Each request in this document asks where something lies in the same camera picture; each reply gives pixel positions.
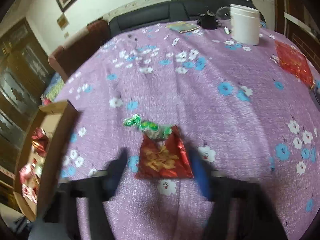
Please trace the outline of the green candy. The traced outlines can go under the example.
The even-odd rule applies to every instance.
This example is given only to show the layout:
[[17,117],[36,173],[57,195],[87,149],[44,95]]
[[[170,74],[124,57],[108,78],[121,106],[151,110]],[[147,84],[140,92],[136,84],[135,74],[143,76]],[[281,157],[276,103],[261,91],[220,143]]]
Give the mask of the green candy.
[[125,127],[135,127],[152,140],[166,140],[172,133],[170,126],[163,126],[149,120],[143,120],[139,114],[124,119]]

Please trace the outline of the red gold triangular snack bag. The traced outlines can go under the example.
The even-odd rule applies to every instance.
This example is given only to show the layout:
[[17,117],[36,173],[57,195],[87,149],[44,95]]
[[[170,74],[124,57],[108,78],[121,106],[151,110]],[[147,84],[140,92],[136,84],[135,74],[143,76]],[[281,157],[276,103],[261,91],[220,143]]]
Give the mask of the red gold triangular snack bag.
[[49,143],[49,138],[47,137],[45,131],[42,128],[36,128],[33,131],[33,135],[31,136],[31,144],[34,148],[34,151],[41,157],[45,157],[47,155],[47,146]]

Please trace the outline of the cardboard tray box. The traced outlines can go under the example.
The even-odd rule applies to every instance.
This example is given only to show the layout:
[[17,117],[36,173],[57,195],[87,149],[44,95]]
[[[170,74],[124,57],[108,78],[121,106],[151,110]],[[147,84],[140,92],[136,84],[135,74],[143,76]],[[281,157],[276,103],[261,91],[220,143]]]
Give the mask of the cardboard tray box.
[[[67,141],[78,111],[68,101],[40,106],[23,139],[15,167],[14,197],[23,215],[34,221],[53,196]],[[39,156],[31,144],[36,128],[42,128],[49,143],[47,155]]]

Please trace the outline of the purple floral tablecloth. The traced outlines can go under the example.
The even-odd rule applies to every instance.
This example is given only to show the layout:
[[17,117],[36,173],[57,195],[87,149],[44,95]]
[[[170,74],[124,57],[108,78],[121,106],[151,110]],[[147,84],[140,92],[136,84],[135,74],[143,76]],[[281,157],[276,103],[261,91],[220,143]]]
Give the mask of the purple floral tablecloth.
[[127,147],[105,203],[116,239],[200,239],[213,205],[194,180],[135,178],[143,136],[123,120],[138,114],[177,126],[226,176],[259,182],[287,237],[299,239],[319,210],[319,110],[279,66],[277,42],[290,43],[266,29],[251,46],[221,29],[180,34],[165,24],[112,38],[56,98],[80,113],[59,176],[86,178]]

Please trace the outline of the blue green blanket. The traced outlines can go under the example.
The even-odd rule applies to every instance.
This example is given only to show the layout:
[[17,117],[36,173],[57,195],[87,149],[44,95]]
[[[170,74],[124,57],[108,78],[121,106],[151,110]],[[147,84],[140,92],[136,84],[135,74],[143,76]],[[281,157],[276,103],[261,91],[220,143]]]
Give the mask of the blue green blanket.
[[49,86],[41,95],[42,104],[48,105],[54,102],[54,100],[56,99],[58,94],[61,92],[64,85],[65,83],[62,77],[58,73],[55,73],[49,83]]

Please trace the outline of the black stand base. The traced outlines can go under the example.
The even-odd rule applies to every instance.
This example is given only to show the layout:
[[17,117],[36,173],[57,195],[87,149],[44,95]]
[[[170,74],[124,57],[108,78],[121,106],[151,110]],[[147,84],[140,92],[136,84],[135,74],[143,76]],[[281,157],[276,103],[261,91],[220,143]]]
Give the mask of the black stand base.
[[320,104],[320,86],[319,86],[319,80],[314,80],[314,86],[310,90],[311,97],[314,101],[314,103],[319,106]]

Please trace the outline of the dark wooden cabinet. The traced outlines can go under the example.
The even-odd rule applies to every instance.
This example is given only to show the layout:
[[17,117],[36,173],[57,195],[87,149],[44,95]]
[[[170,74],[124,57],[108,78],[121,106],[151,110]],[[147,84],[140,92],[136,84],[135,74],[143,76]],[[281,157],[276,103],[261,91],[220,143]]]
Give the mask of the dark wooden cabinet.
[[53,74],[25,18],[1,35],[1,202],[9,206],[25,132]]

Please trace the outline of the red foil gift bag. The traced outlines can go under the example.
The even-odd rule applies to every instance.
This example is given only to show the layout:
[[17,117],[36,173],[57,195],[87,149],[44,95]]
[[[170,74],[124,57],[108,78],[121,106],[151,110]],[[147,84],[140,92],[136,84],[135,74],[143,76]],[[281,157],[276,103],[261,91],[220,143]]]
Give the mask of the red foil gift bag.
[[275,41],[279,64],[283,70],[300,79],[308,88],[313,86],[313,75],[306,57],[286,43]]

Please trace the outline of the booklet on table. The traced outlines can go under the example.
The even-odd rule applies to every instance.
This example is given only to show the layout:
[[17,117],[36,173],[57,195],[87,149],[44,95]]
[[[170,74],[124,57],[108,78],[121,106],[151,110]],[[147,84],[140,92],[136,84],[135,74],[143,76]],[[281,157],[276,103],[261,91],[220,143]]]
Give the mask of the booklet on table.
[[182,33],[188,33],[196,29],[199,29],[200,26],[194,23],[189,23],[189,22],[176,22],[176,23],[168,24],[166,27],[169,28],[170,30],[173,30],[182,34]]

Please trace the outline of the small black object on table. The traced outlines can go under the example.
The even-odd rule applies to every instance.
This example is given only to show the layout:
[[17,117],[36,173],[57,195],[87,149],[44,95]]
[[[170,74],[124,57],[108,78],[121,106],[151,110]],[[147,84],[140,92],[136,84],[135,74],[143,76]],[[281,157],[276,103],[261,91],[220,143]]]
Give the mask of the small black object on table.
[[199,25],[203,29],[214,30],[217,29],[216,16],[214,13],[207,10],[204,14],[200,15]]

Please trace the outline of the white plastic jar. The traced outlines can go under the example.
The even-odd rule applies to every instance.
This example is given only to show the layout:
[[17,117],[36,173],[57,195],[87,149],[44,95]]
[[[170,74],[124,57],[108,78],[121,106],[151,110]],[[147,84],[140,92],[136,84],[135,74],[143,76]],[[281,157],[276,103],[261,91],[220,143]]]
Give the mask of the white plastic jar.
[[243,5],[231,4],[231,35],[236,42],[256,46],[259,44],[260,12]]

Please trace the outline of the black leather sofa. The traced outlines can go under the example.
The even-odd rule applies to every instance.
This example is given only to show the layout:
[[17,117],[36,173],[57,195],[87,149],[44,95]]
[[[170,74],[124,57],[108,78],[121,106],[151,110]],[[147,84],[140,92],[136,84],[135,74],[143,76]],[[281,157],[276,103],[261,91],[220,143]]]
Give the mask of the black leather sofa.
[[216,13],[232,4],[255,8],[252,0],[172,0],[153,4],[113,18],[109,22],[111,37],[157,23],[194,21],[206,11]]

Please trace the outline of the yellow wall plaque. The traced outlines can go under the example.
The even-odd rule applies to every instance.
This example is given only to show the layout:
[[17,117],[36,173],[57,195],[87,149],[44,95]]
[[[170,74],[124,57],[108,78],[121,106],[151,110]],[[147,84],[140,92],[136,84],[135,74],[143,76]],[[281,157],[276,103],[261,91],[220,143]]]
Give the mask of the yellow wall plaque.
[[62,14],[58,19],[57,19],[57,24],[60,27],[61,30],[64,30],[67,25],[69,25],[69,22],[67,20],[67,17],[65,14]]

